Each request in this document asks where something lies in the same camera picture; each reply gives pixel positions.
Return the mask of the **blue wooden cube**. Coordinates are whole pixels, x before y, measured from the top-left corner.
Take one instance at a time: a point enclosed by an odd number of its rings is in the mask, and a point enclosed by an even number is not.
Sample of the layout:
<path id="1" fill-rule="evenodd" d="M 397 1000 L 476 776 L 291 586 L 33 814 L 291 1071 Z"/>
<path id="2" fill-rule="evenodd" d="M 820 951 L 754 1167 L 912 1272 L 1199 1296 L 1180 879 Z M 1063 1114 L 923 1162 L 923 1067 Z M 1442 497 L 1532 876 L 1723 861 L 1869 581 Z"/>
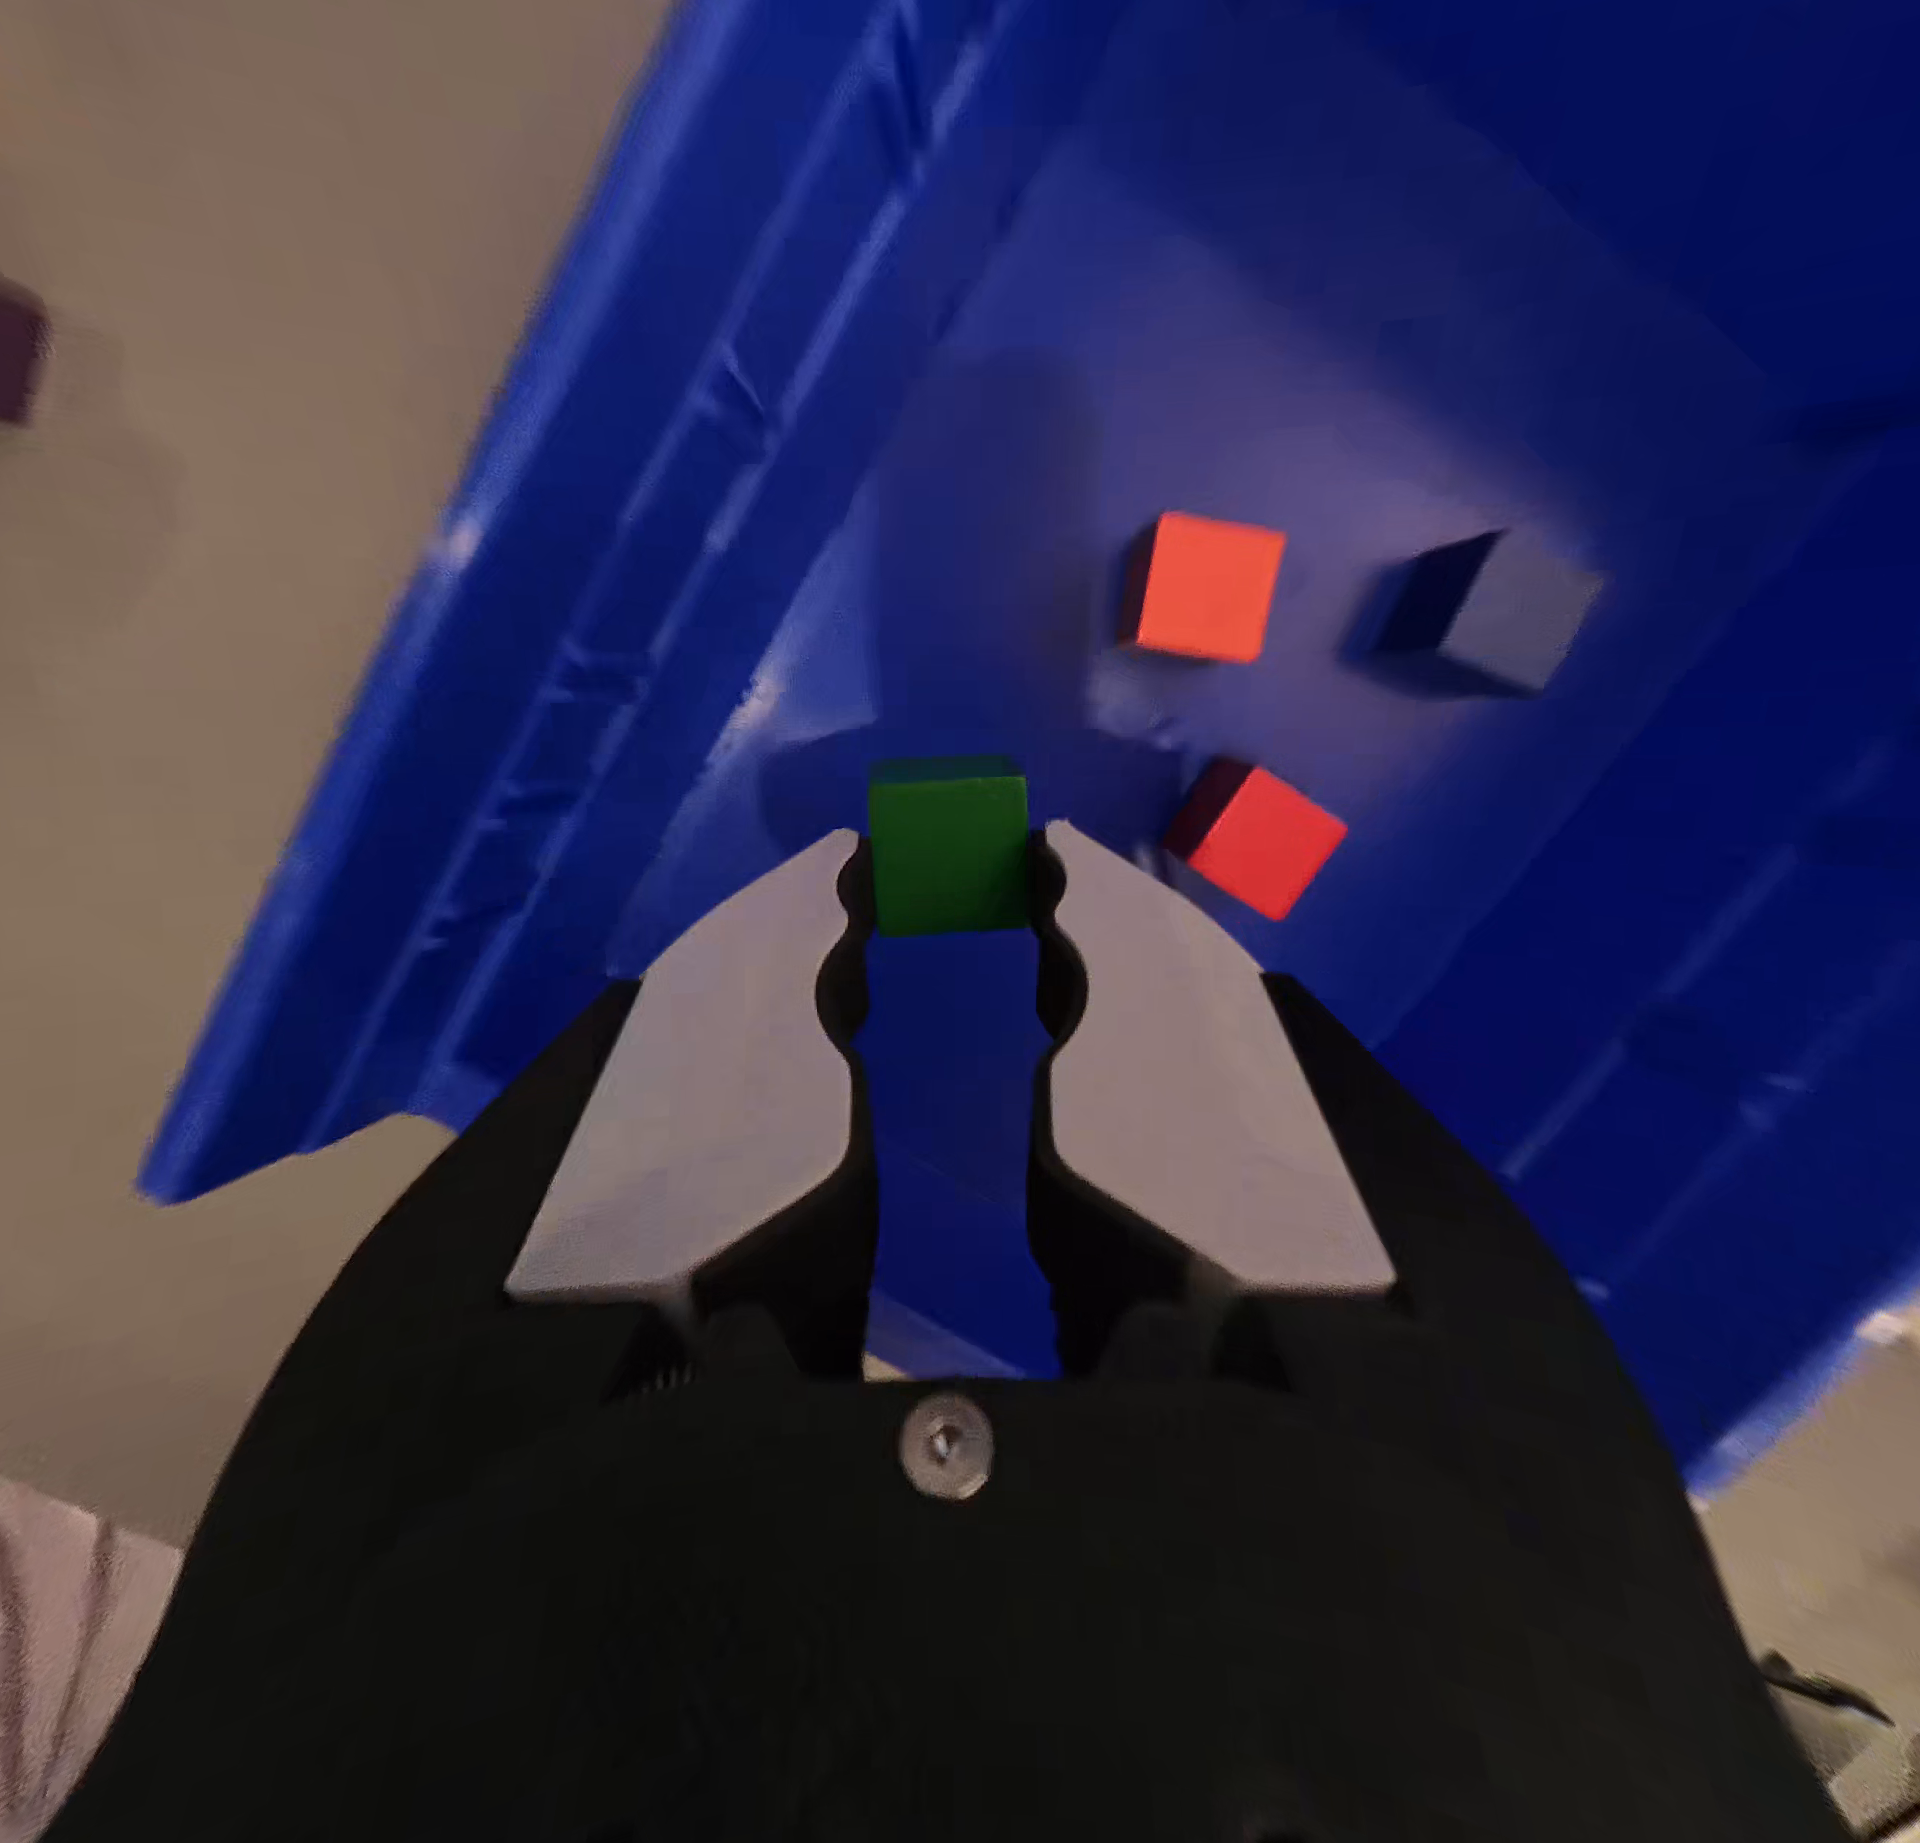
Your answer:
<path id="1" fill-rule="evenodd" d="M 1531 702 L 1564 664 L 1607 582 L 1525 529 L 1447 541 L 1380 574 L 1342 662 L 1413 700 Z"/>

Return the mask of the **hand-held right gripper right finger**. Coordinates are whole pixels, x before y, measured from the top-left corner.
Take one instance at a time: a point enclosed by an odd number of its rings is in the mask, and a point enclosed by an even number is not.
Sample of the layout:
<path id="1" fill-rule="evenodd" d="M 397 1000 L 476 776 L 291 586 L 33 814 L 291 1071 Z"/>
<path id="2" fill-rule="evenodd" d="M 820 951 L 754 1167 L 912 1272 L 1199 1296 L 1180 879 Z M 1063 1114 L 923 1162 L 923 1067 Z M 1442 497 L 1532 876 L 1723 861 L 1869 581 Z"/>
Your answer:
<path id="1" fill-rule="evenodd" d="M 1394 1260 L 1256 958 L 1066 820 L 1031 876 L 1028 1227 L 1056 1290 L 1385 1299 Z"/>

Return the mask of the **orange wooden cube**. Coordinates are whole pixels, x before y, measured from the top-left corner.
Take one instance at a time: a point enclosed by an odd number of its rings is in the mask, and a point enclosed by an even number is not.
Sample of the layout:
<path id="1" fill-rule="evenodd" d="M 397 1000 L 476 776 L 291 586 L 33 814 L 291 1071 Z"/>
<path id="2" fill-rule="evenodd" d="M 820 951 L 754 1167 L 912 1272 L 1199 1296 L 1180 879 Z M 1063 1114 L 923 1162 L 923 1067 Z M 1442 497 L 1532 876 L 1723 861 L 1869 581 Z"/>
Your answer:
<path id="1" fill-rule="evenodd" d="M 1282 531 L 1160 513 L 1128 545 L 1117 641 L 1148 655 L 1256 662 L 1286 552 Z"/>

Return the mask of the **red wooden cube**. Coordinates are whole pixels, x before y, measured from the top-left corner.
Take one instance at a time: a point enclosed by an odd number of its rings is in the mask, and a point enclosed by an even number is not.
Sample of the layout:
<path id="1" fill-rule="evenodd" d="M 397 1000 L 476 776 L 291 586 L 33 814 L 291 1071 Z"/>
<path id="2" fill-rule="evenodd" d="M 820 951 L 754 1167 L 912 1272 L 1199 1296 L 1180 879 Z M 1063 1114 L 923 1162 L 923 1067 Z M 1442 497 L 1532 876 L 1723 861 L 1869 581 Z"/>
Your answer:
<path id="1" fill-rule="evenodd" d="M 1344 817 L 1239 755 L 1215 755 L 1160 845 L 1261 918 L 1286 921 L 1348 837 Z"/>

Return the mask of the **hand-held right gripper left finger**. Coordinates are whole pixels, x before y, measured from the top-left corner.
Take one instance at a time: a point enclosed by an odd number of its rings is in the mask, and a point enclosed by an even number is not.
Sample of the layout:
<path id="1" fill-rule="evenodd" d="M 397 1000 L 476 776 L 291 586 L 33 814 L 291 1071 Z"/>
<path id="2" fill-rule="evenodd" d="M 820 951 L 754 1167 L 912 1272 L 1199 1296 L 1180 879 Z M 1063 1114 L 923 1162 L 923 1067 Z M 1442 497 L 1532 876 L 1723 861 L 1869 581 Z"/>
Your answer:
<path id="1" fill-rule="evenodd" d="M 640 978 L 547 1186 L 518 1302 L 690 1311 L 872 1147 L 872 850 L 834 827 L 694 923 Z"/>

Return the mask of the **purple wooden cube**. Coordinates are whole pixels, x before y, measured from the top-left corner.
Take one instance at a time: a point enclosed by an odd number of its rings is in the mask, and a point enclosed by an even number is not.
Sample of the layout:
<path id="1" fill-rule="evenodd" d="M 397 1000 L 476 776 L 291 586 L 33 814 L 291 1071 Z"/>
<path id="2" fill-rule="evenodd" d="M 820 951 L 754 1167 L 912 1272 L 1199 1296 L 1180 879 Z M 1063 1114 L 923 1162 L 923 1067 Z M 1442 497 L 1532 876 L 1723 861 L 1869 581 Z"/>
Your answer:
<path id="1" fill-rule="evenodd" d="M 51 348 L 52 322 L 44 303 L 13 277 L 3 277 L 3 426 L 31 419 Z"/>

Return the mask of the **green wooden cube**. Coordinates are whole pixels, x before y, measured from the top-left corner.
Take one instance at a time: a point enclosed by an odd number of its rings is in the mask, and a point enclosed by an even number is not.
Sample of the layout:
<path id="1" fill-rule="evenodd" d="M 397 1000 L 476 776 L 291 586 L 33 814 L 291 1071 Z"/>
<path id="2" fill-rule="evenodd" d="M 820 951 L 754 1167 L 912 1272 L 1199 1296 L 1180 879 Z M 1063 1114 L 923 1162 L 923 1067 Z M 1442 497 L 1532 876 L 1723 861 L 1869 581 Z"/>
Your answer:
<path id="1" fill-rule="evenodd" d="M 1011 757 L 878 761 L 869 772 L 869 842 L 879 935 L 1029 924 L 1029 801 Z"/>

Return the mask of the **blue plastic bin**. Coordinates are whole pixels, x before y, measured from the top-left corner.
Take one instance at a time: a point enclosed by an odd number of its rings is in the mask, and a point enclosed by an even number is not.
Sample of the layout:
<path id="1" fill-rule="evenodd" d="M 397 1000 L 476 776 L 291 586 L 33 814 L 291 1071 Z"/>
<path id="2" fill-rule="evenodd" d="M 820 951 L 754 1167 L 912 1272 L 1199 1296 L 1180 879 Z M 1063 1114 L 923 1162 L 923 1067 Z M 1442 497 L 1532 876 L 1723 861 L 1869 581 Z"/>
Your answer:
<path id="1" fill-rule="evenodd" d="M 1135 536 L 1287 534 L 1261 658 Z M 1607 574 L 1549 689 L 1342 662 L 1380 574 Z M 468 1126 L 885 757 L 1265 923 L 1597 1302 L 1690 1481 L 1916 1290 L 1916 0 L 685 0 L 143 1159 Z"/>

